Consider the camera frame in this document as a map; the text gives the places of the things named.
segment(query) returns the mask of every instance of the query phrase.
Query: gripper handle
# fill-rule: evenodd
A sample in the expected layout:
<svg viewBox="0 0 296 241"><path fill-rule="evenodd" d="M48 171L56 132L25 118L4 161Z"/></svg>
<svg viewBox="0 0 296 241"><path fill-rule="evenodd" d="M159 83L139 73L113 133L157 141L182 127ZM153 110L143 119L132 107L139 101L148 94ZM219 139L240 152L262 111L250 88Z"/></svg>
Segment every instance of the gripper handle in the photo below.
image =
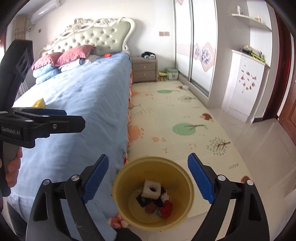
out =
<svg viewBox="0 0 296 241"><path fill-rule="evenodd" d="M5 175L8 172L7 165L17 155L19 147L6 142L0 142L0 159L2 160L2 166L0 168L0 191L3 197L10 195L10 188L7 185Z"/></svg>

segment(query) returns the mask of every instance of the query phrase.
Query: pink pillow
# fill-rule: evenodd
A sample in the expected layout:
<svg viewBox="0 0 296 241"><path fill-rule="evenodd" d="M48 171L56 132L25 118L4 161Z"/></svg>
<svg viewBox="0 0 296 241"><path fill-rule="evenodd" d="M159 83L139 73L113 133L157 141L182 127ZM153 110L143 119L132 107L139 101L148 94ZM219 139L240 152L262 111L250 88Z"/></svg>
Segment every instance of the pink pillow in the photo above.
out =
<svg viewBox="0 0 296 241"><path fill-rule="evenodd" d="M44 55L40 59L36 61L36 63L32 66L32 70L36 70L40 67L43 67L47 64L55 65L56 61L58 58L62 55L63 53L57 52L57 53L51 53Z"/></svg>
<svg viewBox="0 0 296 241"><path fill-rule="evenodd" d="M93 49L94 46L92 45L82 45L69 49L59 57L55 66L60 67L61 65L74 61L78 58L87 58Z"/></svg>

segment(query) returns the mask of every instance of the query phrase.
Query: wall socket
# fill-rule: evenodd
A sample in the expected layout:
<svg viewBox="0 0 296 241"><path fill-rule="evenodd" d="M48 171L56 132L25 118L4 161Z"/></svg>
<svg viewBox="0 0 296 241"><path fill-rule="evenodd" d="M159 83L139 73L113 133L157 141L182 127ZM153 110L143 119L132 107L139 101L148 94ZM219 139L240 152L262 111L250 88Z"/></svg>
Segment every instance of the wall socket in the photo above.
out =
<svg viewBox="0 0 296 241"><path fill-rule="evenodd" d="M159 36L169 36L170 32L159 32Z"/></svg>

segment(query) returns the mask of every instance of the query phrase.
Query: blue bedsheet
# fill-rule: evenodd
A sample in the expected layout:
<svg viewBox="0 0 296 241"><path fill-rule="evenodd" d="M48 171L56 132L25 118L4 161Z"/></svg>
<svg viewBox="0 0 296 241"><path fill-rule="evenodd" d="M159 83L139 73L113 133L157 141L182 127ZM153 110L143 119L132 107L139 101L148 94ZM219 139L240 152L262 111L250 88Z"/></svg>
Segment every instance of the blue bedsheet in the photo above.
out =
<svg viewBox="0 0 296 241"><path fill-rule="evenodd" d="M131 63L129 55L118 53L110 58L78 66L48 81L33 86L18 100L32 95L43 97L47 108L81 115L86 121L82 133L52 134L37 139L33 149L23 148L24 157L17 185L8 202L28 221L35 195L44 179L66 181L93 165L102 153L109 157L109 169L87 209L106 241L116 232L107 219L118 210L111 197L112 183L123 166L127 146L127 113ZM71 235L80 239L66 202L63 210Z"/></svg>

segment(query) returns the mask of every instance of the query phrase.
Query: sliding wardrobe door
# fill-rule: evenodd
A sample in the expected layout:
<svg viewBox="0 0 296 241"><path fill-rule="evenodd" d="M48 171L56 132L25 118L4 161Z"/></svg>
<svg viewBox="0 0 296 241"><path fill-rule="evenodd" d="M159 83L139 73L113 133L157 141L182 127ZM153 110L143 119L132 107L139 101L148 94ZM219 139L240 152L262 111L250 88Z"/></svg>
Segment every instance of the sliding wardrobe door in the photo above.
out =
<svg viewBox="0 0 296 241"><path fill-rule="evenodd" d="M190 66L191 20L189 0L175 0L176 68L188 77Z"/></svg>
<svg viewBox="0 0 296 241"><path fill-rule="evenodd" d="M192 9L194 38L191 81L208 96L217 45L215 0L192 0Z"/></svg>

